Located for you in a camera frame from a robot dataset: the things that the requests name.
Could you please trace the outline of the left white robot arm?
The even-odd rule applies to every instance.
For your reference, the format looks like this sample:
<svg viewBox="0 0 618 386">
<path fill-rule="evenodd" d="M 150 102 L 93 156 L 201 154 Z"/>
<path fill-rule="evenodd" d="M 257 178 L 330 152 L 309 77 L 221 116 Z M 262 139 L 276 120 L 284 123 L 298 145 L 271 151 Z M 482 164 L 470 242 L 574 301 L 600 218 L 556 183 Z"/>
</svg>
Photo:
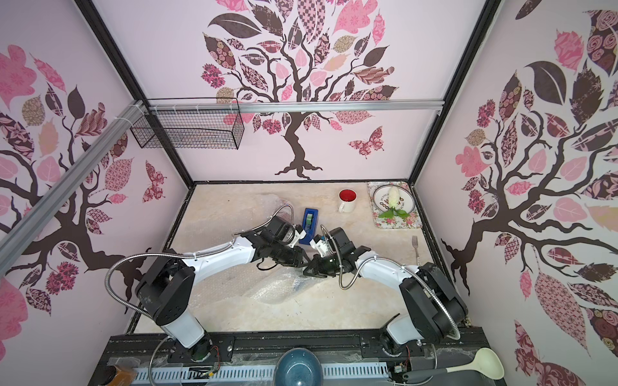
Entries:
<svg viewBox="0 0 618 386">
<path fill-rule="evenodd" d="M 298 268 L 307 254 L 299 247 L 306 236 L 300 225 L 274 216 L 266 225 L 236 235 L 226 245 L 196 253 L 161 253 L 137 286 L 138 300 L 146 315 L 187 349 L 191 360 L 210 356 L 212 339 L 188 309 L 195 285 L 238 265 L 262 262 Z"/>
</svg>

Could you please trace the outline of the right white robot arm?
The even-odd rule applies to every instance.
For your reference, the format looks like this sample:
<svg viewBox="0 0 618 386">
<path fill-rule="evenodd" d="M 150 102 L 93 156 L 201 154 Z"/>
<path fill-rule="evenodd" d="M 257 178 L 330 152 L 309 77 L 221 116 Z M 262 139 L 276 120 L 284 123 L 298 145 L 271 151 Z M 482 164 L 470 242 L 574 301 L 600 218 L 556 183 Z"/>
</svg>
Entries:
<svg viewBox="0 0 618 386">
<path fill-rule="evenodd" d="M 434 263 L 403 265 L 365 246 L 355 246 L 342 228 L 322 229 L 310 241 L 316 255 L 304 275 L 337 278 L 339 288 L 352 289 L 359 279 L 368 279 L 401 294 L 407 313 L 396 315 L 380 329 L 379 339 L 390 355 L 410 342 L 442 344 L 461 339 L 460 324 L 468 307 L 455 286 Z"/>
</svg>

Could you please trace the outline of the lavender mug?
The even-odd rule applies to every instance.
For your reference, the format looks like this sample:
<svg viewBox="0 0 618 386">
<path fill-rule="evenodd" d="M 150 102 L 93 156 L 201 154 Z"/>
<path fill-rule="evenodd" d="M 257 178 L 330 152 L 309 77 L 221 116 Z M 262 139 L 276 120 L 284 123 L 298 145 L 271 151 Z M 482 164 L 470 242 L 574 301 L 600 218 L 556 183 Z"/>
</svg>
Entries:
<svg viewBox="0 0 618 386">
<path fill-rule="evenodd" d="M 320 282 L 318 278 L 305 276 L 300 271 L 294 271 L 291 274 L 291 279 L 291 289 L 293 294 L 301 294 Z"/>
</svg>

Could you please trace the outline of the blue tape dispenser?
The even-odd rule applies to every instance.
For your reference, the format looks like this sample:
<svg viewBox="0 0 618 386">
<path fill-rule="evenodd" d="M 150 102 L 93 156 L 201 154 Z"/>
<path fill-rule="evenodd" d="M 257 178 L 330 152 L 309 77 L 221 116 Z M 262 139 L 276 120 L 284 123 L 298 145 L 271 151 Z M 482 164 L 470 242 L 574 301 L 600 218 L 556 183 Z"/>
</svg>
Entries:
<svg viewBox="0 0 618 386">
<path fill-rule="evenodd" d="M 319 211 L 313 208 L 306 208 L 304 211 L 304 218 L 302 227 L 305 231 L 305 237 L 302 238 L 299 243 L 309 245 L 315 237 L 316 230 L 318 228 Z"/>
</svg>

